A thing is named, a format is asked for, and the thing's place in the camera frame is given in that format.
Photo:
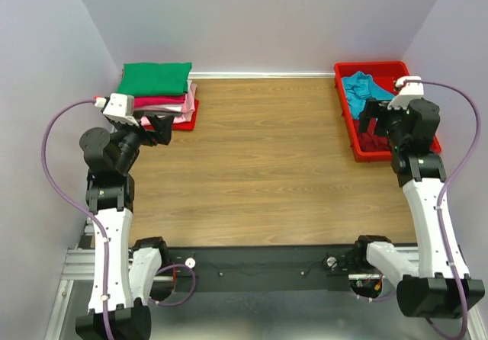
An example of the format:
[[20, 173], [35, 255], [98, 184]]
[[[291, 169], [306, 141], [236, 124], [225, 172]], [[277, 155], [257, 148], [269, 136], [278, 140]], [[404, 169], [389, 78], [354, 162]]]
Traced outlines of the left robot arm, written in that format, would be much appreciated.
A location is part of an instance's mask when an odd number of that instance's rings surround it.
[[130, 169], [141, 146], [167, 145], [172, 117], [149, 117], [140, 123], [87, 130], [79, 140], [88, 166], [86, 203], [93, 221], [95, 270], [88, 312], [75, 321], [82, 339], [148, 339], [151, 334], [149, 293], [155, 275], [169, 266], [162, 237], [129, 247], [135, 181]]

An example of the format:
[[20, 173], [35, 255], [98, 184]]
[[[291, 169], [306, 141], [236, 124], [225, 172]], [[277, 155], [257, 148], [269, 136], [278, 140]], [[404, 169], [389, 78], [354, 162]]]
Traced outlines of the green t-shirt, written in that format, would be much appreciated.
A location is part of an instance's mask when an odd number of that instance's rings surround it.
[[188, 91], [192, 63], [125, 63], [117, 93], [139, 96], [179, 96]]

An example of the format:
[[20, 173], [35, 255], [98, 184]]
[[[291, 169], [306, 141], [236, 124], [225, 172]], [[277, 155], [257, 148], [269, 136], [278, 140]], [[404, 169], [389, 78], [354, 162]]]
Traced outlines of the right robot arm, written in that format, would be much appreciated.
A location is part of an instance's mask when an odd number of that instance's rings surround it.
[[359, 236], [351, 253], [361, 273], [377, 270], [396, 289], [407, 317], [460, 319], [485, 294], [460, 253], [448, 211], [443, 162], [432, 145], [440, 123], [438, 105], [423, 98], [399, 108], [370, 98], [360, 114], [359, 129], [376, 121], [375, 134], [387, 138], [391, 165], [412, 214], [418, 263], [404, 258], [384, 236]]

